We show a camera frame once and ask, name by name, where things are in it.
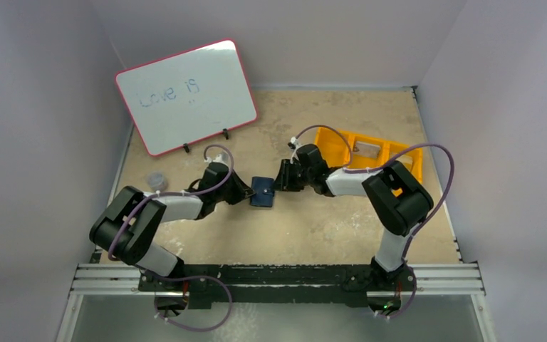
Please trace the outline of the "blue leather card holder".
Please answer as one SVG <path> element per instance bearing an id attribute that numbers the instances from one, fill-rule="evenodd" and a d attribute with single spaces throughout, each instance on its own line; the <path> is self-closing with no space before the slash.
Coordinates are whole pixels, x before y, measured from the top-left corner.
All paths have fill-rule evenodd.
<path id="1" fill-rule="evenodd" d="M 254 195 L 249 204 L 253 207 L 271 208 L 274 205 L 274 179 L 270 177 L 252 177 L 251 188 Z"/>

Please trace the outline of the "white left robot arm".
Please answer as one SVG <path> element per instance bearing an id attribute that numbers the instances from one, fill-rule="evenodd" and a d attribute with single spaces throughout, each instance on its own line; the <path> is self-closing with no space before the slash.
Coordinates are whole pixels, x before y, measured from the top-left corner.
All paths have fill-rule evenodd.
<path id="1" fill-rule="evenodd" d="M 181 279 L 184 261 L 154 241 L 160 224 L 204 219 L 220 202 L 235 205 L 254 194 L 230 166 L 211 162 L 202 177 L 181 192 L 156 194 L 124 187 L 93 224 L 89 240 L 124 264 Z"/>

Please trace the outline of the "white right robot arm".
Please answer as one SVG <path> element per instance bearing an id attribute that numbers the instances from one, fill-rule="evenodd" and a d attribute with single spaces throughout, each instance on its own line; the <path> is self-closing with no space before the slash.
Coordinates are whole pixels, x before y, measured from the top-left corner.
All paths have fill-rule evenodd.
<path id="1" fill-rule="evenodd" d="M 408 244 L 414 233 L 437 209 L 430 193 L 399 161 L 375 169 L 332 167 L 319 148 L 307 144 L 283 159 L 273 189 L 300 192 L 304 187 L 326 197 L 367 197 L 384 230 L 372 259 L 373 271 L 396 275 L 405 265 Z"/>

